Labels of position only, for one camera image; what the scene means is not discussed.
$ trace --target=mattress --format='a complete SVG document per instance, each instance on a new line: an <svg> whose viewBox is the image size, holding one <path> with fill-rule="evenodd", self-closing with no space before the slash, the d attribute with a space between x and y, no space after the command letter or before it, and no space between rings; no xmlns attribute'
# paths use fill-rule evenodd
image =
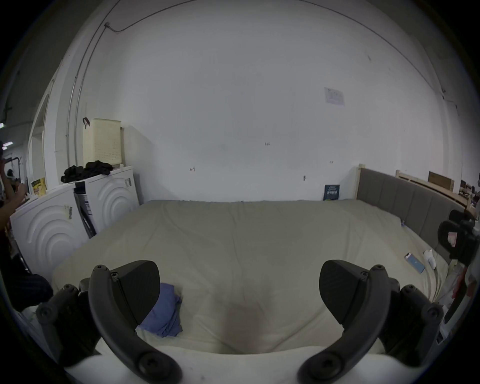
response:
<svg viewBox="0 0 480 384"><path fill-rule="evenodd" d="M265 353L326 347L343 331L323 304L326 260L386 267L400 286L434 300L448 265L419 274L405 260L429 249L400 219L359 200L205 203L150 201L93 237L61 264L52 285L78 284L97 264L114 269L152 260L182 296L177 337L137 329L154 347Z"/></svg>

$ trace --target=person's arm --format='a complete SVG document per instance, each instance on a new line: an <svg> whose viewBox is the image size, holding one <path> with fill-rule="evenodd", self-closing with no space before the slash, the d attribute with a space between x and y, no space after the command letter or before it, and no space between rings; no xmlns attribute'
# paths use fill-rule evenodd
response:
<svg viewBox="0 0 480 384"><path fill-rule="evenodd" d="M7 175L5 175L5 160L4 159L2 159L0 161L0 177L1 177L1 181L3 183L3 187L5 188L5 194L7 195L7 199L9 201L11 201L12 199L15 198L15 192L13 191L12 183L10 182Z"/></svg>
<svg viewBox="0 0 480 384"><path fill-rule="evenodd" d="M8 203L4 204L0 208L0 228L5 228L10 216L15 212L15 209L22 203L26 194L26 187L20 184L17 193L13 195L13 198L9 199Z"/></svg>

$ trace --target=blue book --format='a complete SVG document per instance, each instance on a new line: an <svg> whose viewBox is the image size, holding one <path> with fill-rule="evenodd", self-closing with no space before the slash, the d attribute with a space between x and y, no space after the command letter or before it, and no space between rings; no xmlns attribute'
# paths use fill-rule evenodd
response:
<svg viewBox="0 0 480 384"><path fill-rule="evenodd" d="M325 185L324 200L338 200L339 195L339 185Z"/></svg>

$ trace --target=blue cloth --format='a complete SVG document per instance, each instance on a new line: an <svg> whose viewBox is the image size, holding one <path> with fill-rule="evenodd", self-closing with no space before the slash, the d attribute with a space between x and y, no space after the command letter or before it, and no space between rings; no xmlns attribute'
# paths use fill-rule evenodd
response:
<svg viewBox="0 0 480 384"><path fill-rule="evenodd" d="M182 331L177 311L180 303L181 298L175 294L173 285L160 283L158 300L139 327L161 337L178 335Z"/></svg>

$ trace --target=wooden shelf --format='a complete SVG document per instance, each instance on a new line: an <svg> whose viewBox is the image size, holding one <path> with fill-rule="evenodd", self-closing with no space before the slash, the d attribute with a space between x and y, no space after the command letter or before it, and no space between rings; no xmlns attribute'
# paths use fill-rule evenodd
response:
<svg viewBox="0 0 480 384"><path fill-rule="evenodd" d="M452 200L455 200L457 203L463 205L464 207L467 207L467 205L468 205L468 200L465 197L460 196L457 193L453 193L452 191L450 191L446 188L443 188L440 185L433 184L433 183L430 183L428 181L425 181L425 180L418 179L416 177L407 175L405 173L400 172L399 170L396 171L395 176L400 178L400 179L410 181L412 183L420 184L420 185L422 185L426 188L430 188L430 189L432 189L432 190L434 190L438 193L441 193L444 196L449 197Z"/></svg>

